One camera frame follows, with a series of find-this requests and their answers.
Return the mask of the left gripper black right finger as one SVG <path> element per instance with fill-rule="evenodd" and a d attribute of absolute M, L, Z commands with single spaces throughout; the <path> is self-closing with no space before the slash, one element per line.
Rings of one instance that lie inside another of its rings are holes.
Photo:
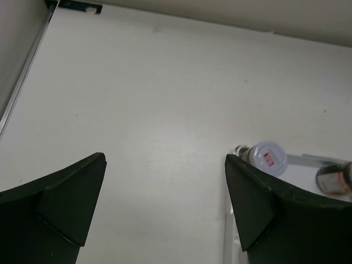
<path fill-rule="evenodd" d="M 233 154 L 225 177 L 250 263 L 351 263 L 351 203 L 303 190 Z"/>

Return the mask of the red-lid spice jar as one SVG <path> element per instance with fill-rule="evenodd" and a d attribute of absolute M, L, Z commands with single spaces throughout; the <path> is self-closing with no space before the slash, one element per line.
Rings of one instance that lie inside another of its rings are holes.
<path fill-rule="evenodd" d="M 328 195 L 351 195 L 351 162 L 323 167 L 316 173 L 318 188 Z"/>
<path fill-rule="evenodd" d="M 254 146 L 239 145 L 234 154 L 274 177 L 283 175 L 288 168 L 287 153 L 273 141 L 262 141 Z"/>

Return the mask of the aluminium left side rail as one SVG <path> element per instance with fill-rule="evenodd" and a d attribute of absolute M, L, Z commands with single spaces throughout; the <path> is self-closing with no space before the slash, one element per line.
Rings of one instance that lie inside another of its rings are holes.
<path fill-rule="evenodd" d="M 33 41 L 33 44 L 31 45 L 31 48 L 30 48 L 27 56 L 26 56 L 26 60 L 23 64 L 21 71 L 20 71 L 20 74 L 16 80 L 14 89 L 10 94 L 10 97 L 7 101 L 4 112 L 1 116 L 1 134 L 3 133 L 3 130 L 6 127 L 7 121 L 9 119 L 11 111 L 15 105 L 15 102 L 16 102 L 17 97 L 19 95 L 20 89 L 21 89 L 23 83 L 25 82 L 25 79 L 28 75 L 32 61 L 34 60 L 34 56 L 38 50 L 38 47 L 39 47 L 40 42 L 43 38 L 43 35 L 45 34 L 45 32 L 47 30 L 47 27 L 50 23 L 51 17 L 54 13 L 54 10 L 56 9 L 57 4 L 58 4 L 57 1 L 49 1 L 48 11 L 43 19 L 43 22 L 41 23 L 39 31 Z"/>

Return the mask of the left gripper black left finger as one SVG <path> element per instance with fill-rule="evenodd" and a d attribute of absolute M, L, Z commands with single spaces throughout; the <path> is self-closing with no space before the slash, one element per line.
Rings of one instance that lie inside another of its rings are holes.
<path fill-rule="evenodd" d="M 76 263 L 105 176 L 104 153 L 1 192 L 1 263 Z"/>

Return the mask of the left blue corner label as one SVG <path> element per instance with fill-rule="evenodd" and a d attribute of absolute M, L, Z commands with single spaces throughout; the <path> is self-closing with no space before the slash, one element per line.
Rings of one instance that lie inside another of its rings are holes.
<path fill-rule="evenodd" d="M 72 0 L 44 0 L 44 3 L 48 9 L 50 9 L 50 7 L 58 7 L 96 15 L 101 14 L 103 8 L 103 5 Z"/>

